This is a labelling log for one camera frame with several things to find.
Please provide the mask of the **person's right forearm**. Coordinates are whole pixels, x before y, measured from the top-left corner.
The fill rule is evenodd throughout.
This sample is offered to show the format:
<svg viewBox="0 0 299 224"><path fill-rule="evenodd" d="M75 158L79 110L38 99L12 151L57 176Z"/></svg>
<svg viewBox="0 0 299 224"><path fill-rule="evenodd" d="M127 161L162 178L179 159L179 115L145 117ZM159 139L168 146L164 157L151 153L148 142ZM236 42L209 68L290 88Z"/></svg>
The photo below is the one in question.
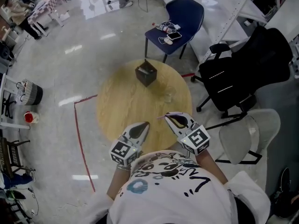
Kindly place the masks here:
<svg viewBox="0 0 299 224"><path fill-rule="evenodd" d="M203 169L213 174L222 184L228 182L228 179L207 150L202 151L200 154L196 155L195 158L197 163Z"/></svg>

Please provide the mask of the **black oval board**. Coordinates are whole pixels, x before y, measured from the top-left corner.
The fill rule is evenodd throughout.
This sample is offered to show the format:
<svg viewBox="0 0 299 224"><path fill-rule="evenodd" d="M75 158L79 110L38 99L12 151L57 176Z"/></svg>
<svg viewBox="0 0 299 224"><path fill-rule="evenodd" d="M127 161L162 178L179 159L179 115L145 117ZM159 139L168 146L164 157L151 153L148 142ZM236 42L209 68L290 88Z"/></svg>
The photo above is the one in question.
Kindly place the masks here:
<svg viewBox="0 0 299 224"><path fill-rule="evenodd" d="M285 168L280 176L280 191L281 192L288 192L290 190L290 170L289 168Z"/></svg>

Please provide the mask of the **white metal shelf rack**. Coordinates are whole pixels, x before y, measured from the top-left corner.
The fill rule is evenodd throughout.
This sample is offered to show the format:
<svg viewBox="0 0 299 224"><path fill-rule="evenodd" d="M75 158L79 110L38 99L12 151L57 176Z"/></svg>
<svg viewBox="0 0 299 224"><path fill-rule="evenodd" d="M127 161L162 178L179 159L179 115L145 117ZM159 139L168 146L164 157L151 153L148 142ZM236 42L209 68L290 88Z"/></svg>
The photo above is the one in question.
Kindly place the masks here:
<svg viewBox="0 0 299 224"><path fill-rule="evenodd" d="M265 15L251 0L194 0L204 7L202 26L190 41L199 61L203 63L211 56L209 47L220 42L239 42L247 34L237 21L238 17L267 23Z"/></svg>

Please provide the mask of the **light grey chair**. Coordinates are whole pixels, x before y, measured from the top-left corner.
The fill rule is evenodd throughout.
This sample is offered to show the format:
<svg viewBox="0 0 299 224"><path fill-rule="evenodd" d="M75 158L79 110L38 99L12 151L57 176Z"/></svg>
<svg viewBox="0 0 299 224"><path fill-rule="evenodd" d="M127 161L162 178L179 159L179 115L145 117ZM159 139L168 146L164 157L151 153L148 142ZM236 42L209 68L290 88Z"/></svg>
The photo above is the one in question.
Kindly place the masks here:
<svg viewBox="0 0 299 224"><path fill-rule="evenodd" d="M274 109L254 109L240 121L221 127L219 138L224 159L218 163L256 165L280 130L280 116Z"/></svg>

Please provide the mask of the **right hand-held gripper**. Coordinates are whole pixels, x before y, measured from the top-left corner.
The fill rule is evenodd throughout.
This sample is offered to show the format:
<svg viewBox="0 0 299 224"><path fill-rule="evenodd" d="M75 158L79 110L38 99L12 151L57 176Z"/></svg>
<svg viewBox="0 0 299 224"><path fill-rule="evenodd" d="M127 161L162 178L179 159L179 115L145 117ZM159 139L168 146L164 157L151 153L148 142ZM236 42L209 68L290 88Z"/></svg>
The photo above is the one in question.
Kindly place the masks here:
<svg viewBox="0 0 299 224"><path fill-rule="evenodd" d="M203 125L195 123L195 119L190 114L168 112L165 114L165 121L172 132L178 136L177 141L190 153L199 155L209 147L210 135ZM188 129L180 135L180 128Z"/></svg>

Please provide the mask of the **person's left forearm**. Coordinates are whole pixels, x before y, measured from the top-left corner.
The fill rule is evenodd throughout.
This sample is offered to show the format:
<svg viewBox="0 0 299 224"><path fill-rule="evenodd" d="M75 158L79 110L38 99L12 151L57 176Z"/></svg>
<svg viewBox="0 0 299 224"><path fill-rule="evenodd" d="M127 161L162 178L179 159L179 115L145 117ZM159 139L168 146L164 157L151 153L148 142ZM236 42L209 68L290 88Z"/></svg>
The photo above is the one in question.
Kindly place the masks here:
<svg viewBox="0 0 299 224"><path fill-rule="evenodd" d="M114 200L122 188L122 186L129 180L130 170L125 168L116 168L109 188L107 190L107 195Z"/></svg>

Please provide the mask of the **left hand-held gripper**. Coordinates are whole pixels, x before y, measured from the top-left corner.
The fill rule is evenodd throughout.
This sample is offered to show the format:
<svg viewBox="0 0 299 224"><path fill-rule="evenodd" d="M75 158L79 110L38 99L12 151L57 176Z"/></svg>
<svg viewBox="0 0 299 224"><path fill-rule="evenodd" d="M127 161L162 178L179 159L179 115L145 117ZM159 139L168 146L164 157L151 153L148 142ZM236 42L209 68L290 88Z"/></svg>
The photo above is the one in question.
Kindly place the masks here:
<svg viewBox="0 0 299 224"><path fill-rule="evenodd" d="M146 140L150 123L137 122L125 128L123 135L112 142L109 155L112 161L124 167L129 167L139 158L141 146Z"/></svg>

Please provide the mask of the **black metal lattice chair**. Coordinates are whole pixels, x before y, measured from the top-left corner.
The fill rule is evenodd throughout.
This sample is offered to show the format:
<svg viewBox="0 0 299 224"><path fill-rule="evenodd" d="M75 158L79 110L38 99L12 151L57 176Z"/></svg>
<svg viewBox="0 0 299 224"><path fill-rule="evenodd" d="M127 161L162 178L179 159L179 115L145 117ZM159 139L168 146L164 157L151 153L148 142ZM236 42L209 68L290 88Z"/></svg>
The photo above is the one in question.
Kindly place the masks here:
<svg viewBox="0 0 299 224"><path fill-rule="evenodd" d="M35 171L35 169L21 165L18 146L25 143L30 143L30 140L9 142L6 138L0 137L0 171L9 178L13 178L14 174L19 170Z"/></svg>

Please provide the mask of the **checkered cloth table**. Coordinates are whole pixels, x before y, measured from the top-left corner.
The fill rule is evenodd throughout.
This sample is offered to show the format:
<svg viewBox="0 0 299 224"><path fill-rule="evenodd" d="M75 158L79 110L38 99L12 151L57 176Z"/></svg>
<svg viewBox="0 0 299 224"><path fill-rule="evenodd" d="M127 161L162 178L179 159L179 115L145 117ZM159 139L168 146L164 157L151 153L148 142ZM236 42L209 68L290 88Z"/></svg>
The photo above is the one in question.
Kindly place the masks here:
<svg viewBox="0 0 299 224"><path fill-rule="evenodd" d="M37 23L43 16L47 15L52 20L55 20L60 27L63 27L64 24L58 15L58 7L62 6L62 8L65 8L66 2L66 0L40 0L32 14L28 17L28 23L30 25L34 24L44 36L48 36L48 33Z"/></svg>

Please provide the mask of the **white desk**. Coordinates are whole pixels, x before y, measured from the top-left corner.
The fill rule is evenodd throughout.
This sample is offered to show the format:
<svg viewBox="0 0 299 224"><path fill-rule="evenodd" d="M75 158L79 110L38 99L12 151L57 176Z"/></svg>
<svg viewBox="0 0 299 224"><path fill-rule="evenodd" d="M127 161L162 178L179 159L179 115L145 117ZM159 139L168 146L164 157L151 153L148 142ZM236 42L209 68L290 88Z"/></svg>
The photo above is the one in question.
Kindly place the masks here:
<svg viewBox="0 0 299 224"><path fill-rule="evenodd" d="M3 74L1 83L0 83L0 129L3 129L4 127L9 127L9 128L15 128L15 129L30 129L29 125L21 125L21 124L16 124L16 123L7 123L2 121L2 107L3 107L3 95L4 92L8 92L9 94L14 94L17 95L16 89L9 89L6 87L6 81L9 81L11 83L17 84L16 81L14 81L11 77L9 77L7 74Z"/></svg>

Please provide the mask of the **black office chair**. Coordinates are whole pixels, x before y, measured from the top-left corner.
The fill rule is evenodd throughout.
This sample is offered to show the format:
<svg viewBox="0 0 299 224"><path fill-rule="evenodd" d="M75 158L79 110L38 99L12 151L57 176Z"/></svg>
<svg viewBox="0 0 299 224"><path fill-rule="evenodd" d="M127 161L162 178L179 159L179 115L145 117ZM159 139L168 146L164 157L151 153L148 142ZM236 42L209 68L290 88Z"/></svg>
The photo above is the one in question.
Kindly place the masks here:
<svg viewBox="0 0 299 224"><path fill-rule="evenodd" d="M199 66L200 76L191 81L203 83L208 96L196 108L211 100L222 112L222 118L237 122L255 106L255 92L266 85L287 81L292 50L283 34L276 28L258 26L247 42L230 57L221 57L229 51L227 44L210 46L214 59Z"/></svg>

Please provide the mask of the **white printed t-shirt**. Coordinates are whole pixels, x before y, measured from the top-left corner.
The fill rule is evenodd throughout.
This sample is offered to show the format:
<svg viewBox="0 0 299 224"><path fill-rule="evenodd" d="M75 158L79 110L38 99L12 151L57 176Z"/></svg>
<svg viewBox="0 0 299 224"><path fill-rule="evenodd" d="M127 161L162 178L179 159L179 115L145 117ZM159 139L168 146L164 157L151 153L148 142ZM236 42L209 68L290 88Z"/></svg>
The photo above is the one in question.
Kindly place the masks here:
<svg viewBox="0 0 299 224"><path fill-rule="evenodd" d="M112 200L97 192L78 224L265 224L266 193L245 172L226 184L178 151L139 157Z"/></svg>

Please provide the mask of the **small red white bucket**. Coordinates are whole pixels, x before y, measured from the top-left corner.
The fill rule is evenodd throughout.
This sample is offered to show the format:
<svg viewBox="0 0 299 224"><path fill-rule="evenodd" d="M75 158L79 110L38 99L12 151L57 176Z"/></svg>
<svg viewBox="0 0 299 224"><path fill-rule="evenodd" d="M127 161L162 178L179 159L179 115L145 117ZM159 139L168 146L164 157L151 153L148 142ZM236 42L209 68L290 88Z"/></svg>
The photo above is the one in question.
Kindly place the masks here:
<svg viewBox="0 0 299 224"><path fill-rule="evenodd" d="M32 111L27 111L24 114L24 119L29 124L36 124L39 122L39 114Z"/></svg>

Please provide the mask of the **white smartphone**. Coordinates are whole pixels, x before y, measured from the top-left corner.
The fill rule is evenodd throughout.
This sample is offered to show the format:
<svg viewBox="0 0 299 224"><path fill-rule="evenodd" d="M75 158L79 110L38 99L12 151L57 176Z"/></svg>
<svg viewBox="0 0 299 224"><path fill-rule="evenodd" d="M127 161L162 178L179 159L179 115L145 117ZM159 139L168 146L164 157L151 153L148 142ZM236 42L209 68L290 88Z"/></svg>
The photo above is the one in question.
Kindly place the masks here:
<svg viewBox="0 0 299 224"><path fill-rule="evenodd" d="M173 41L173 40L181 38L182 35L179 32L173 32L173 33L167 34L167 37Z"/></svg>

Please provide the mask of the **clear drinking glass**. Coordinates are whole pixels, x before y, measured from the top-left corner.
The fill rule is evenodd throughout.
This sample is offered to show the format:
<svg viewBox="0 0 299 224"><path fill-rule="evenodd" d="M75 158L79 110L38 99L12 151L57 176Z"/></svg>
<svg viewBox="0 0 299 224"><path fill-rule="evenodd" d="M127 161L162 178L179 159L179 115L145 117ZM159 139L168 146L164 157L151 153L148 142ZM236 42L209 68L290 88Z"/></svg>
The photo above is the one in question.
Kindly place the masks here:
<svg viewBox="0 0 299 224"><path fill-rule="evenodd" d="M173 86L166 87L163 94L164 102L171 103L175 95L176 95L176 89Z"/></svg>

